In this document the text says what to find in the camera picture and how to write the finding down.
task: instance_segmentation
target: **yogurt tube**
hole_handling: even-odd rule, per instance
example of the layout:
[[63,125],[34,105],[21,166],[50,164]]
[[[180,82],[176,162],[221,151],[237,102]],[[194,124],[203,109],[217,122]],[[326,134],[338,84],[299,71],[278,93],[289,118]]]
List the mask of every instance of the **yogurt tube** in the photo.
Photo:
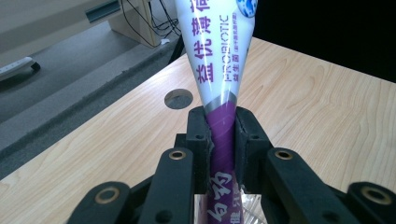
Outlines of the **yogurt tube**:
[[243,223],[234,174],[233,124],[254,29],[256,0],[176,0],[192,72],[212,132],[204,223]]

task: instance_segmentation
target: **gray floor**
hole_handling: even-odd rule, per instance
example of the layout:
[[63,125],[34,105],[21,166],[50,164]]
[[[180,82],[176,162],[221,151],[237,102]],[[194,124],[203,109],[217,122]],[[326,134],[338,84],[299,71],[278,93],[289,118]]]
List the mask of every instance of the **gray floor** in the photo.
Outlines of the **gray floor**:
[[[166,21],[157,1],[152,8]],[[40,71],[0,82],[0,179],[164,68],[177,35],[167,38],[150,49],[104,22],[32,55]]]

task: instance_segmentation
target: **black cable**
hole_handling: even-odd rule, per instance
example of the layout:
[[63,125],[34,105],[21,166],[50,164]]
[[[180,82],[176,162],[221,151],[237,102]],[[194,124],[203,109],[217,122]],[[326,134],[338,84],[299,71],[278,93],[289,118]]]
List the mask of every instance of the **black cable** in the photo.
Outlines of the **black cable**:
[[[128,19],[127,19],[127,17],[126,17],[124,5],[123,5],[123,1],[124,1],[124,0],[121,0],[122,13],[123,13],[123,16],[124,16],[126,22],[127,22],[128,25],[131,27],[131,29],[132,29],[135,33],[137,33],[146,43],[148,43],[148,44],[149,44],[150,46],[152,46],[153,48],[156,48],[156,47],[160,46],[160,44],[159,44],[159,45],[156,45],[156,46],[151,45],[151,44],[147,41],[147,39],[146,39],[145,37],[143,37],[141,34],[139,34],[139,33],[136,31],[136,29],[134,29],[134,27],[132,26],[132,24],[128,21]],[[180,31],[180,30],[178,29],[178,27],[177,27],[177,26],[178,26],[178,19],[172,19],[172,18],[169,16],[169,13],[168,13],[168,11],[166,10],[166,7],[164,6],[163,0],[160,0],[160,3],[161,3],[161,5],[162,5],[162,7],[163,7],[163,11],[164,11],[165,16],[166,16],[166,19],[168,19],[168,21],[165,21],[165,22],[161,23],[160,25],[155,24],[155,21],[154,21],[154,18],[153,18],[153,14],[152,14],[151,4],[149,4],[149,10],[150,10],[150,14],[151,14],[151,25],[150,25],[149,22],[146,21],[146,19],[142,16],[142,14],[140,14],[140,12],[136,9],[136,7],[134,7],[134,5],[133,5],[129,0],[126,0],[126,1],[127,1],[127,2],[129,3],[129,5],[137,12],[137,14],[145,21],[145,23],[148,25],[148,27],[149,27],[156,35],[161,36],[161,37],[163,37],[163,38],[166,38],[166,37],[168,37],[170,34],[172,34],[172,32],[174,32],[176,35],[181,36],[181,31]],[[167,24],[167,23],[169,23],[169,25],[168,25],[167,27],[161,28],[163,25],[165,25],[165,24]],[[169,29],[169,28],[172,28],[172,30],[171,30],[170,32],[168,32],[167,34],[165,34],[165,35],[160,35],[160,34],[158,34],[153,28],[156,28],[156,29],[161,30],[161,31],[166,31],[166,30]]]
[[146,22],[146,24],[148,25],[148,27],[149,27],[156,35],[162,36],[162,35],[158,34],[158,33],[149,25],[149,22],[146,21],[146,19],[142,16],[142,14],[140,14],[140,12],[137,10],[137,8],[134,7],[134,5],[132,5],[132,3],[131,3],[129,0],[126,0],[126,1],[127,1],[127,2],[129,3],[129,5],[137,12],[137,14],[139,14],[139,16],[143,19],[143,21]]
[[172,18],[169,16],[168,11],[166,10],[166,7],[164,6],[163,0],[160,0],[160,3],[161,3],[161,6],[163,6],[163,11],[165,12],[166,18],[168,19],[168,21],[170,22],[170,24],[171,24],[171,26],[172,26],[172,30],[175,32],[175,34],[177,34],[178,36],[180,36],[180,35],[181,35],[181,31],[180,31],[180,29],[177,28],[178,20],[177,20],[177,23],[173,23]]
[[152,46],[153,48],[157,48],[158,46],[161,45],[161,44],[158,44],[158,45],[156,45],[156,46],[153,46],[152,44],[150,44],[150,43],[147,41],[147,39],[146,39],[145,37],[143,37],[141,34],[139,34],[139,33],[136,31],[136,29],[134,29],[134,27],[131,25],[131,23],[129,23],[128,19],[126,18],[125,9],[124,9],[124,6],[123,6],[123,0],[121,0],[121,7],[122,7],[122,14],[123,14],[123,16],[124,16],[126,22],[128,23],[128,25],[131,27],[131,29],[132,29],[135,33],[137,33],[146,43],[148,43],[148,45]]

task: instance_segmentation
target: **wooden table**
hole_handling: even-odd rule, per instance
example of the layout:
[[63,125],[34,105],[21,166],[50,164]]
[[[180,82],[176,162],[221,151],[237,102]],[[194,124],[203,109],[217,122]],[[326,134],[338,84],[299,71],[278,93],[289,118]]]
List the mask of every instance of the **wooden table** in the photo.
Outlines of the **wooden table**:
[[[195,85],[183,56],[3,179],[0,223],[63,223],[94,186],[152,175],[201,104]],[[192,104],[166,107],[173,89],[191,91]],[[331,186],[396,191],[395,84],[253,39],[238,104]]]

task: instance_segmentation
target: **dark background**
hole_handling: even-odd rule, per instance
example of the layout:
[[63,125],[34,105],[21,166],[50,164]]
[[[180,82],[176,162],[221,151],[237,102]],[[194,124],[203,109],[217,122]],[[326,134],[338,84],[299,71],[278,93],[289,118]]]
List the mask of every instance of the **dark background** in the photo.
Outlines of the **dark background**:
[[390,1],[259,0],[254,36],[396,82]]

